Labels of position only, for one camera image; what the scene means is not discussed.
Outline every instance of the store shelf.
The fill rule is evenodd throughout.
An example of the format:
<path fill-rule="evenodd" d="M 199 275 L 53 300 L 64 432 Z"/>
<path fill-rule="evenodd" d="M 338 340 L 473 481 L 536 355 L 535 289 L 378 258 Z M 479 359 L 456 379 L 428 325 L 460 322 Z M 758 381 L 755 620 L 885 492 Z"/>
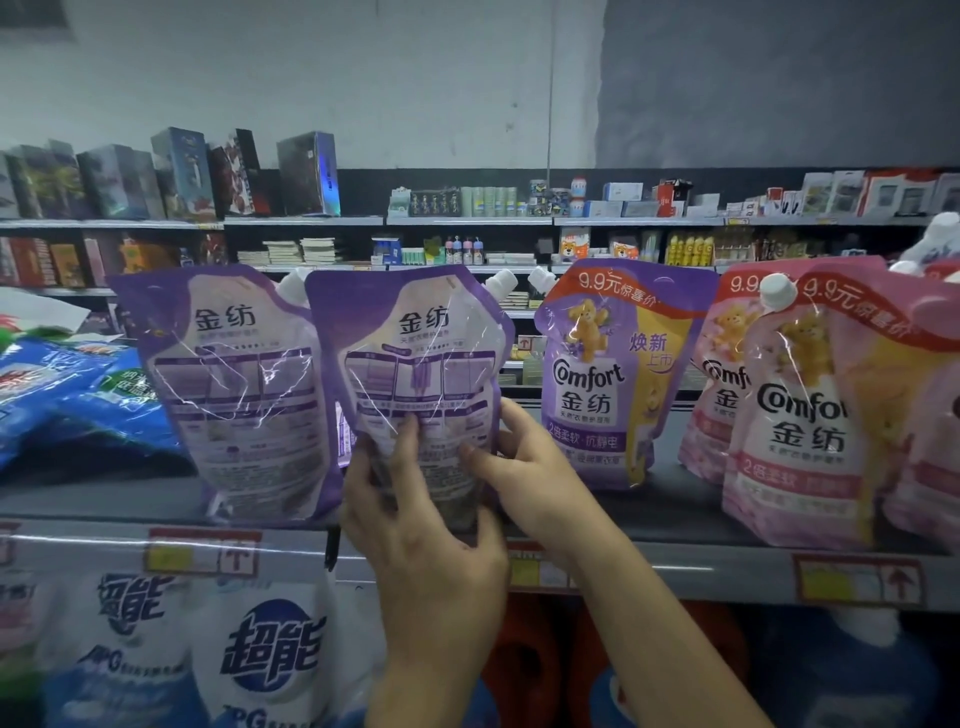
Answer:
<path fill-rule="evenodd" d="M 323 227 L 323 228 L 382 228 L 383 215 L 363 215 L 356 217 L 228 217 L 224 220 L 228 228 L 249 227 Z"/>
<path fill-rule="evenodd" d="M 0 230 L 222 230 L 220 221 L 181 220 L 0 220 Z"/>
<path fill-rule="evenodd" d="M 549 217 L 388 217 L 386 225 L 527 225 L 547 227 L 552 225 Z"/>

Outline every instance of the cardboard box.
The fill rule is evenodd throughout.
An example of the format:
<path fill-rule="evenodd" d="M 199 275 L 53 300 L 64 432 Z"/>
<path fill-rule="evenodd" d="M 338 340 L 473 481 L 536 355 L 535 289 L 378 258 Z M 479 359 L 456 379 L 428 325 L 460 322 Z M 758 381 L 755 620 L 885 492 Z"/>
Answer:
<path fill-rule="evenodd" d="M 643 182 L 607 182 L 603 199 L 608 202 L 633 202 L 643 199 Z"/>
<path fill-rule="evenodd" d="M 100 217 L 107 220 L 150 219 L 136 154 L 122 144 L 108 144 L 77 155 L 87 197 Z"/>
<path fill-rule="evenodd" d="M 866 172 L 847 170 L 833 173 L 833 187 L 827 202 L 827 212 L 836 215 L 855 215 L 860 209 Z"/>
<path fill-rule="evenodd" d="M 960 173 L 947 172 L 937 180 L 937 188 L 930 201 L 930 214 L 960 212 Z"/>
<path fill-rule="evenodd" d="M 74 157 L 73 147 L 65 141 L 50 139 L 47 142 L 53 158 L 53 179 L 63 201 L 68 217 L 88 220 L 94 216 L 93 205 L 86 198 L 84 183 L 80 176 L 80 164 Z"/>
<path fill-rule="evenodd" d="M 52 243 L 50 255 L 57 269 L 60 285 L 64 288 L 86 288 L 88 282 L 84 275 L 80 252 L 73 243 Z"/>
<path fill-rule="evenodd" d="M 276 144 L 288 215 L 340 216 L 333 134 L 308 132 Z"/>
<path fill-rule="evenodd" d="M 25 288 L 57 285 L 57 273 L 45 241 L 38 237 L 12 237 L 10 248 L 20 285 Z"/>
<path fill-rule="evenodd" d="M 95 286 L 109 288 L 107 276 L 119 276 L 124 272 L 122 245 L 123 233 L 120 231 L 84 231 L 84 250 Z"/>
<path fill-rule="evenodd" d="M 620 217 L 622 213 L 622 202 L 587 200 L 584 203 L 584 217 Z"/>
<path fill-rule="evenodd" d="M 7 155 L 0 154 L 0 219 L 10 220 L 20 216 L 13 190 L 13 179 L 7 164 Z"/>
<path fill-rule="evenodd" d="M 204 135 L 168 127 L 150 141 L 167 217 L 196 223 L 216 220 Z"/>

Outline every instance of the price tag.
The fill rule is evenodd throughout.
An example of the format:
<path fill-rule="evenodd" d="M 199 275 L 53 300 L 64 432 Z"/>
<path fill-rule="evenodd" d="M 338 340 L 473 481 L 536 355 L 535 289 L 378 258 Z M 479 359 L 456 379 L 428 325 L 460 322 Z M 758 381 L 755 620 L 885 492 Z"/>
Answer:
<path fill-rule="evenodd" d="M 917 559 L 793 555 L 797 599 L 809 604 L 923 607 L 926 579 Z"/>
<path fill-rule="evenodd" d="M 16 556 L 16 530 L 19 523 L 0 522 L 0 567 L 13 565 Z"/>
<path fill-rule="evenodd" d="M 570 577 L 546 560 L 543 547 L 533 541 L 510 541 L 510 586 L 524 592 L 571 593 Z"/>
<path fill-rule="evenodd" d="M 145 571 L 255 577 L 259 531 L 217 528 L 151 528 L 143 552 Z"/>

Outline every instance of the hand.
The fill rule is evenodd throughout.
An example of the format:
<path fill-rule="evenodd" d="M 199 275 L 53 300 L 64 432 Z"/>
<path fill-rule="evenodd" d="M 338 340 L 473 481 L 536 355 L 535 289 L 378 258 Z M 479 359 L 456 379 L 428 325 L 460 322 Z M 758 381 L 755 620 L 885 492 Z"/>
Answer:
<path fill-rule="evenodd" d="M 503 623 L 509 561 L 497 516 L 478 513 L 476 548 L 447 530 L 417 464 L 418 421 L 408 416 L 390 458 L 397 511 L 371 484 L 372 443 L 358 441 L 341 524 L 376 574 L 387 678 L 411 676 L 436 692 L 465 692 L 464 710 Z"/>
<path fill-rule="evenodd" d="M 490 483 L 516 525 L 571 572 L 589 532 L 609 518 L 550 433 L 513 400 L 502 398 L 500 407 L 510 429 L 499 431 L 497 448 L 506 457 L 464 444 L 464 469 Z"/>

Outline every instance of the detergent bottle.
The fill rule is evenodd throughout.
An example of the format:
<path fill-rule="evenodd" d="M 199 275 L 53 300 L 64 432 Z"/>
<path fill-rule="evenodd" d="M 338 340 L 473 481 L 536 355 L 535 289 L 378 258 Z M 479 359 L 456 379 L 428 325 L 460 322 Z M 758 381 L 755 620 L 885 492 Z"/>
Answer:
<path fill-rule="evenodd" d="M 745 682 L 749 657 L 743 633 L 723 604 L 682 602 L 707 639 L 733 673 Z M 636 718 L 613 672 L 586 607 L 577 619 L 567 684 L 567 703 L 573 728 L 631 728 Z"/>
<path fill-rule="evenodd" d="M 778 728 L 924 725 L 940 679 L 896 610 L 776 610 L 773 621 L 752 692 Z"/>

